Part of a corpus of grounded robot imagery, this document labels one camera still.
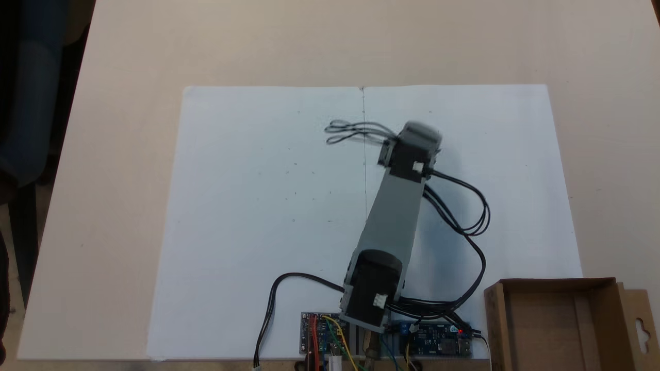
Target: circuit board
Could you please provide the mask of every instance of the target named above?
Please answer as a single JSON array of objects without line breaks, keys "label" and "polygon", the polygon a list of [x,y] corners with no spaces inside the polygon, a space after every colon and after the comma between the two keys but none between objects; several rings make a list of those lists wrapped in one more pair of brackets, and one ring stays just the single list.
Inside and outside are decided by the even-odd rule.
[{"label": "circuit board", "polygon": [[419,330],[409,331],[413,322],[399,322],[399,352],[406,353],[410,341],[410,354],[417,356],[470,357],[470,337],[448,323],[420,323]]},{"label": "circuit board", "polygon": [[332,321],[330,321],[330,328],[328,328],[328,323],[322,318],[322,316],[328,316],[339,322],[342,332],[346,337],[346,341],[350,339],[350,325],[346,321],[340,320],[338,313],[309,312],[303,312],[300,314],[300,344],[298,347],[300,354],[305,354],[309,350],[310,345],[313,343],[311,336],[312,332],[310,328],[310,318],[314,316],[316,318],[316,335],[319,345],[319,354],[325,353],[328,355],[342,355],[341,350],[343,349],[346,351],[346,349],[343,345],[341,345],[340,348],[340,346],[335,341],[336,339],[341,342],[341,336],[339,335],[337,326]]}]

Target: white paper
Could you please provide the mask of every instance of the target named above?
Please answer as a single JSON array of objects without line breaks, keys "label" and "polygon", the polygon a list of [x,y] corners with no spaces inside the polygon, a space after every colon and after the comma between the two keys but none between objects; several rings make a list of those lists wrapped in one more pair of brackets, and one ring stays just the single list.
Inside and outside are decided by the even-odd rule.
[{"label": "white paper", "polygon": [[[486,332],[482,290],[507,277],[581,277],[545,85],[365,88],[193,87],[183,97],[147,354],[252,358],[268,293],[299,271],[341,284],[383,169],[379,148],[327,146],[332,119],[415,119],[444,139],[436,168],[492,208],[475,238],[484,280],[460,309]],[[431,181],[459,220],[478,199]],[[425,201],[405,294],[454,299],[479,259]],[[337,312],[338,292],[291,278],[277,292],[261,358],[299,358],[300,312]],[[475,358],[485,358],[474,345]]]}]

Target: cardboard box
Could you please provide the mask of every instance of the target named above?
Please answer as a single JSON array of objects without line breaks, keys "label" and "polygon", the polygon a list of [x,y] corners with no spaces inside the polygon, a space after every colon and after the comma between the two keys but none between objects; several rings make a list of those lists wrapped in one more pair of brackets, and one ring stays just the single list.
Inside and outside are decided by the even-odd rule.
[{"label": "cardboard box", "polygon": [[646,290],[614,278],[502,279],[484,296],[494,371],[660,370]]}]

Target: red wire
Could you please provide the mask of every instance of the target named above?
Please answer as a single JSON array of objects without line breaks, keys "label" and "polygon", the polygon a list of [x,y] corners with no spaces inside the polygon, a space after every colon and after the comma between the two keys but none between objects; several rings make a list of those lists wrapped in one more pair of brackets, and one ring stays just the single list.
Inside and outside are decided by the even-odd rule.
[{"label": "red wire", "polygon": [[319,339],[316,332],[317,318],[315,314],[312,314],[310,316],[310,326],[312,327],[312,339],[314,344],[314,367],[315,367],[314,371],[319,371]]}]

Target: beige table surface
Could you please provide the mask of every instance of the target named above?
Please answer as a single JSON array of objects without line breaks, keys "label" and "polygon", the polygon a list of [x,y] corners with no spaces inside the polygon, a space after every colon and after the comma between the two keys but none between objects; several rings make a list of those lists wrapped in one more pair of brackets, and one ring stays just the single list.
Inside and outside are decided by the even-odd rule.
[{"label": "beige table surface", "polygon": [[584,274],[648,288],[660,321],[650,0],[99,0],[18,356],[146,357],[185,86],[525,83],[550,91]]}]

